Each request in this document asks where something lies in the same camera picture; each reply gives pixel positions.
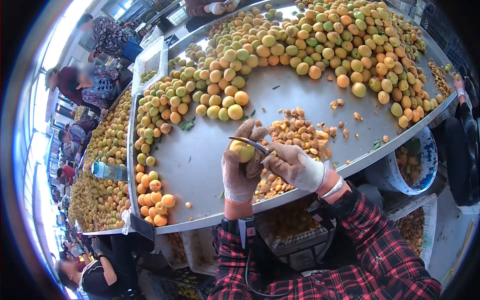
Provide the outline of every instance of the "plastic water bottle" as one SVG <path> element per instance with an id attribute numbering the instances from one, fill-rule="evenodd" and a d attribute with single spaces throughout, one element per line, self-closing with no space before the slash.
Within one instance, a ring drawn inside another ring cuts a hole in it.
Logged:
<path id="1" fill-rule="evenodd" d="M 92 174 L 95 177 L 110 179 L 115 181 L 128 181 L 127 168 L 101 161 L 93 162 L 91 166 Z"/>

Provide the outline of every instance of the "red plaid shirt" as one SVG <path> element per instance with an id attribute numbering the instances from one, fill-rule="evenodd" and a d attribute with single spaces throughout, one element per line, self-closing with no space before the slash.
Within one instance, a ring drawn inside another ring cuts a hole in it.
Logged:
<path id="1" fill-rule="evenodd" d="M 349 184 L 341 200 L 331 206 L 341 226 L 357 248 L 362 267 L 349 265 L 296 280 L 275 281 L 261 290 L 281 294 L 295 288 L 283 299 L 433 299 L 442 286 L 425 270 L 423 261 L 403 239 L 395 223 L 382 210 Z M 248 252 L 240 237 L 218 229 L 220 243 L 217 282 L 209 299 L 259 298 L 245 284 Z M 250 259 L 248 281 L 260 287 L 255 258 Z"/>

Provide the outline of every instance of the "bucket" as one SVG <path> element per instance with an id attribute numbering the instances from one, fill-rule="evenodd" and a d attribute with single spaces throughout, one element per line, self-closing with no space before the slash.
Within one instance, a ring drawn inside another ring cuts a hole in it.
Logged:
<path id="1" fill-rule="evenodd" d="M 428 127 L 420 130 L 414 138 L 420 140 L 420 176 L 409 187 L 403 180 L 396 163 L 395 151 L 389 153 L 364 170 L 367 181 L 382 191 L 402 192 L 406 195 L 418 195 L 427 190 L 437 174 L 437 146 Z"/>

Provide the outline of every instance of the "black cable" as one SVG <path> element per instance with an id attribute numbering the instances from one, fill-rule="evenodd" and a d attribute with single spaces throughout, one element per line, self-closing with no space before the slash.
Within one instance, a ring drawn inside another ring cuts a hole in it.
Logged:
<path id="1" fill-rule="evenodd" d="M 317 258 L 320 256 L 320 254 L 322 254 L 322 253 L 323 253 L 323 251 L 324 251 L 324 250 L 325 250 L 325 248 L 327 247 L 327 245 L 328 245 L 328 241 L 330 240 L 330 234 L 331 234 L 331 233 L 330 233 L 330 230 L 328 230 L 328 233 L 327 233 L 327 240 L 326 240 L 326 242 L 325 242 L 325 245 L 324 245 L 324 247 L 322 248 L 322 250 L 321 250 L 321 251 L 319 251 L 319 252 L 316 254 L 316 256 L 315 256 L 315 261 L 317 261 Z"/>
<path id="2" fill-rule="evenodd" d="M 262 297 L 283 297 L 283 296 L 286 296 L 288 294 L 290 294 L 296 287 L 297 287 L 297 284 L 296 282 L 294 281 L 293 282 L 293 286 L 291 289 L 289 289 L 286 293 L 282 293 L 282 294 L 277 294 L 277 295 L 270 295 L 270 294 L 263 294 L 263 293 L 260 293 L 260 292 L 257 292 L 256 290 L 254 290 L 250 284 L 248 283 L 248 266 L 250 265 L 250 255 L 252 254 L 252 250 L 250 249 L 248 251 L 248 258 L 247 258 L 247 266 L 245 267 L 245 283 L 247 284 L 247 287 L 252 291 L 254 292 L 255 294 L 259 295 L 259 296 L 262 296 Z"/>

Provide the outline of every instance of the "silver bracelet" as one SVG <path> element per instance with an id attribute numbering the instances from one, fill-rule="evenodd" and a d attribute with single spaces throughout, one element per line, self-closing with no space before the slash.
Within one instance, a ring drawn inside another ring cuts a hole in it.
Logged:
<path id="1" fill-rule="evenodd" d="M 340 176 L 340 179 L 338 180 L 338 182 L 335 184 L 335 186 L 333 186 L 333 188 L 328 193 L 326 193 L 323 196 L 319 195 L 318 197 L 320 199 L 325 199 L 326 197 L 333 195 L 338 190 L 340 190 L 340 188 L 343 186 L 344 183 L 345 183 L 345 180 L 343 179 L 343 177 Z"/>

